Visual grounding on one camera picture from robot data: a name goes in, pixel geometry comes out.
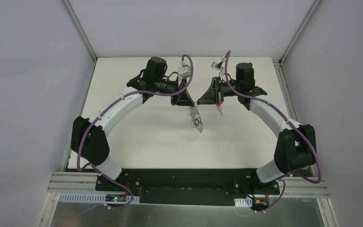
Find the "key with red tag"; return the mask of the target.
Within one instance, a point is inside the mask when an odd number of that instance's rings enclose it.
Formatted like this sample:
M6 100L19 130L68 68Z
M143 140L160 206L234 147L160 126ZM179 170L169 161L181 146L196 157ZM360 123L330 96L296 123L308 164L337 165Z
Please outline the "key with red tag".
M216 107L216 109L219 111L219 113L220 113L221 115L223 115L222 107L221 107L221 106L217 106L217 107Z

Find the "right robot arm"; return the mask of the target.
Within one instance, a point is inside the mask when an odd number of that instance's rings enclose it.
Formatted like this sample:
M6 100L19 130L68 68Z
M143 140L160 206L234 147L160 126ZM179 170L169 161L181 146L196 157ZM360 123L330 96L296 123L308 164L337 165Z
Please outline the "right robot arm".
M232 96L257 115L277 138L274 158L259 167L249 181L252 192L263 193L268 188L268 182L316 163L315 129L309 124L288 119L272 103L265 90L255 85L252 63L238 63L235 79L222 81L221 77L213 77L210 87L197 103L220 108L224 98Z

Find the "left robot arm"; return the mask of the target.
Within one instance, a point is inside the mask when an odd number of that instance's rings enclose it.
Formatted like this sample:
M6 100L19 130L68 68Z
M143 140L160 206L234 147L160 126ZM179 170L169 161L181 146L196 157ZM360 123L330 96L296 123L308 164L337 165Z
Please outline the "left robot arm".
M120 175L122 167L110 157L107 136L114 127L134 109L153 96L168 96L171 105L195 107L187 88L193 78L193 62L189 55L181 57L176 80L166 76L168 65L165 59L151 57L140 73L132 78L122 92L106 107L87 118L78 116L72 126L70 148L77 153L77 159L84 158L88 165L105 175L107 185L113 191L125 186Z

